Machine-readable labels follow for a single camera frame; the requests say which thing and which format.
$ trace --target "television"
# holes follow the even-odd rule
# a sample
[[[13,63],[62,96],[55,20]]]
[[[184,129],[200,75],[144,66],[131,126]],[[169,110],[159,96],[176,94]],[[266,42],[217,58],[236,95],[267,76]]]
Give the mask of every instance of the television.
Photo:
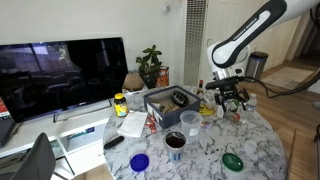
[[[112,98],[127,73],[120,37],[0,46],[0,96],[16,123]]]

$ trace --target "black chair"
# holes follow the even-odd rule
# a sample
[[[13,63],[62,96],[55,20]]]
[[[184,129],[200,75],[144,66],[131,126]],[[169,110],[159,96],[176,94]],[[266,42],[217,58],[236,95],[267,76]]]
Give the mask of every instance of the black chair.
[[[49,180],[54,173],[56,159],[45,133],[41,133],[21,167],[16,172],[0,174],[1,180]]]

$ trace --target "marble table top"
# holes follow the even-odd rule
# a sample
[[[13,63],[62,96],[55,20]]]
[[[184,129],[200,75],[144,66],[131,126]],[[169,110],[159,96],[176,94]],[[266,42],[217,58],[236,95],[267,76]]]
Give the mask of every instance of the marble table top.
[[[197,89],[189,86],[183,88],[192,93]],[[129,108],[146,111],[143,95],[152,91],[155,89],[126,95]],[[207,91],[205,95],[213,99],[213,91]],[[246,123],[235,124],[213,116],[204,116],[204,119],[212,122],[212,127],[201,129],[199,141],[185,146],[181,163],[174,164],[168,160],[163,142],[167,133],[181,131],[181,123],[167,129],[157,126],[156,134],[151,134],[145,126],[140,138],[125,138],[115,148],[104,151],[111,175],[115,179],[285,179],[287,164],[283,145],[271,125],[259,113],[254,112],[254,118]],[[117,136],[123,120],[115,113],[110,117],[104,132],[104,142]],[[253,155],[248,156],[243,150],[246,140],[257,143]],[[130,157],[136,152],[146,153],[150,160],[148,168],[141,173],[134,172],[129,165]],[[242,171],[233,172],[223,165],[222,156],[227,152],[242,159]]]

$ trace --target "can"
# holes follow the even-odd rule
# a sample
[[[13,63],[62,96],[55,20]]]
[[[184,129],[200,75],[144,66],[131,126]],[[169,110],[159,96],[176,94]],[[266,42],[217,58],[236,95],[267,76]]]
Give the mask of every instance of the can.
[[[161,66],[159,70],[159,77],[157,78],[157,87],[169,86],[169,67]]]
[[[122,93],[117,93],[114,96],[114,108],[116,110],[117,116],[125,117],[128,115],[129,108],[127,105],[127,100]]]

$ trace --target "robotic arm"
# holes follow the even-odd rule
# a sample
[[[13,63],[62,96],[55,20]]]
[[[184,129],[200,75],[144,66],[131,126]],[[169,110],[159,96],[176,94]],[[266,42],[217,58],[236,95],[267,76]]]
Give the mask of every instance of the robotic arm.
[[[238,77],[232,68],[244,61],[244,54],[248,54],[245,47],[268,27],[296,18],[319,2],[320,0],[269,0],[266,2],[227,40],[208,47],[207,56],[216,81],[208,83],[206,89],[219,88],[222,100],[238,99],[242,103],[248,101],[249,96],[246,90],[236,89],[236,84],[244,78]]]

